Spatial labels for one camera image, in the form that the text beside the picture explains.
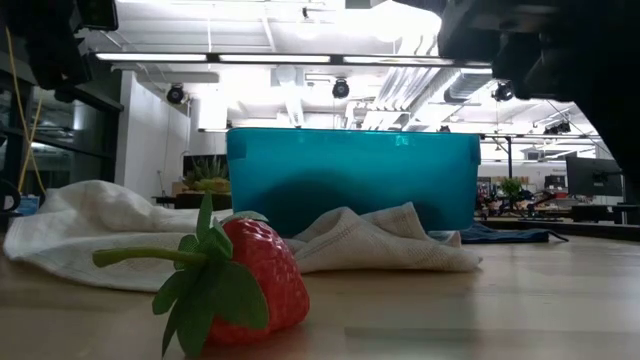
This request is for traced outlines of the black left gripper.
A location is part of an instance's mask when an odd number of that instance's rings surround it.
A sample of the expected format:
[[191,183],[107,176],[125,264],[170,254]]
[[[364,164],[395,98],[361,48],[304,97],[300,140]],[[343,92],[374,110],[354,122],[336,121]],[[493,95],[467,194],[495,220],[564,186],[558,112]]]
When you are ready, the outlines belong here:
[[25,41],[28,63],[46,90],[89,82],[89,50],[78,32],[119,27],[116,0],[9,0],[9,31]]

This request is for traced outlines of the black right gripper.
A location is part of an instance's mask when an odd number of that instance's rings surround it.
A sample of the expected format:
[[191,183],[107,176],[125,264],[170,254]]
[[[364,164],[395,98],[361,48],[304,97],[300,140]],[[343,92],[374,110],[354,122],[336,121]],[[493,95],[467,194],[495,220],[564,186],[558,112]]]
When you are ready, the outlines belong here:
[[488,63],[516,97],[619,94],[640,73],[640,0],[448,0],[442,56]]

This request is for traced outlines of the red toy strawberry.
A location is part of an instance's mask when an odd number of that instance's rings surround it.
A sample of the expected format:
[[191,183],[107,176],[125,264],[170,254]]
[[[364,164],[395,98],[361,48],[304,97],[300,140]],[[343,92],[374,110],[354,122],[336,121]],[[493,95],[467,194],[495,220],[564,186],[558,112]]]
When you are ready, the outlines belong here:
[[210,344],[241,345],[302,322],[310,298],[294,256],[265,216],[244,211],[222,220],[205,194],[196,229],[176,249],[96,250],[104,268],[129,259],[169,260],[172,274],[157,290],[152,311],[166,315],[161,349],[178,341],[191,358]]

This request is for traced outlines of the teal plastic tupperware container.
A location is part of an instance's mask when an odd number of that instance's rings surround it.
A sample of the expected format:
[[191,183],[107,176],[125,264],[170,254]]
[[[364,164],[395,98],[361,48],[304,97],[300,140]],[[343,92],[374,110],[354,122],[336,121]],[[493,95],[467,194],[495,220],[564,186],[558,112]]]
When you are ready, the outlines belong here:
[[233,210],[264,215],[281,236],[336,208],[361,215],[407,202],[427,231],[473,222],[474,134],[234,128],[226,145]]

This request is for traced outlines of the black pole stand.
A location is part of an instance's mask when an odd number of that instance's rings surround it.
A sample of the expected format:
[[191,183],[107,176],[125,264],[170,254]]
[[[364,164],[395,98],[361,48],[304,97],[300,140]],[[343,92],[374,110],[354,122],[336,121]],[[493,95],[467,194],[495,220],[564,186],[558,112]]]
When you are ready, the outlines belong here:
[[513,135],[510,134],[480,134],[480,139],[491,140],[496,146],[501,149],[507,155],[507,169],[508,169],[508,178],[513,178],[513,155],[512,155],[512,144],[513,144]]

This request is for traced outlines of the large black computer monitor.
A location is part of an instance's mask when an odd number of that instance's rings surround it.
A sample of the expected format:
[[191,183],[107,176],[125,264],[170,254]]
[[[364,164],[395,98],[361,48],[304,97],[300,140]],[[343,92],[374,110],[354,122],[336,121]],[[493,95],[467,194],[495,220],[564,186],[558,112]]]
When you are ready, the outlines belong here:
[[583,196],[621,196],[622,170],[614,160],[568,157],[569,193]]

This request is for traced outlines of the small green background plant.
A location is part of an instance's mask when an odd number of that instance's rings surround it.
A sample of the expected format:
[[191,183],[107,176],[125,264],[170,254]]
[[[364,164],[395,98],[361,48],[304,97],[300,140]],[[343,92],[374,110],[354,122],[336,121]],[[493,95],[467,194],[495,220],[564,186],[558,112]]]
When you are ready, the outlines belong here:
[[504,178],[501,181],[501,185],[500,185],[502,192],[504,194],[505,197],[508,198],[517,198],[522,190],[522,185],[521,182],[518,178],[512,177],[512,178]]

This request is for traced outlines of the small blue box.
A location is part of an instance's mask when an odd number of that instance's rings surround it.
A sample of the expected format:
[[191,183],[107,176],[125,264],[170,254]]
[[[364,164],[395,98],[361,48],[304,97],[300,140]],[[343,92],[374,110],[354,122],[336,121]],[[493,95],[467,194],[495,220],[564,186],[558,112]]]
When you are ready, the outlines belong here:
[[20,204],[15,209],[16,213],[23,216],[34,215],[40,207],[40,198],[38,196],[22,196]]

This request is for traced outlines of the white checked kitchen towel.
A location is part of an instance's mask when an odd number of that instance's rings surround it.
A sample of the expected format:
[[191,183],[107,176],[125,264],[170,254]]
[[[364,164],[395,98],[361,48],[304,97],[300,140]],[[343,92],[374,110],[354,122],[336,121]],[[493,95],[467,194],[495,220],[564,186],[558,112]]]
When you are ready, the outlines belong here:
[[[167,260],[133,259],[99,269],[96,250],[151,246],[174,250],[196,228],[194,210],[152,205],[137,193],[104,181],[53,189],[33,215],[15,219],[4,238],[13,261],[98,287],[155,292],[174,266]],[[482,259],[461,246],[458,232],[426,232],[412,203],[358,215],[341,207],[306,230],[283,238],[277,249],[301,273],[347,269],[476,270]]]

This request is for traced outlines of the navy blue cloth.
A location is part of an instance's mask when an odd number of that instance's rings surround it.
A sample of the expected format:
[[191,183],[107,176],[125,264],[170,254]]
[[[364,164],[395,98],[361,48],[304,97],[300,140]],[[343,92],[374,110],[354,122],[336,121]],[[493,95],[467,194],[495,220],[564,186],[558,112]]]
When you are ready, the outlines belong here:
[[481,223],[460,231],[463,244],[527,244],[548,243],[551,237],[564,242],[569,239],[547,229],[496,230]]

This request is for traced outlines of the succulent in black pot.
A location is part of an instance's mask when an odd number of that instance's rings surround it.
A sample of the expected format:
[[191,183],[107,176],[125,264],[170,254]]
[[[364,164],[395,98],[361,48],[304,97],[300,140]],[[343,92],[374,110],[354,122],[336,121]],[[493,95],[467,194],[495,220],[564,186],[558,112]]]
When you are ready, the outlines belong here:
[[205,193],[214,210],[232,207],[229,167],[225,155],[186,155],[181,185],[173,190],[176,209],[198,209]]

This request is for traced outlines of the long ceiling light bar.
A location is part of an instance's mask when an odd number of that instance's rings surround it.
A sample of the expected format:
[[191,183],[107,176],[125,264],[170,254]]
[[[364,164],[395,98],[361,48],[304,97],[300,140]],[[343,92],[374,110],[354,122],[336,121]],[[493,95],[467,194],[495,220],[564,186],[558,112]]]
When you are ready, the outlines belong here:
[[113,63],[229,64],[229,65],[328,65],[380,67],[433,67],[488,69],[490,63],[437,56],[341,55],[284,53],[145,53],[97,52],[96,57]]

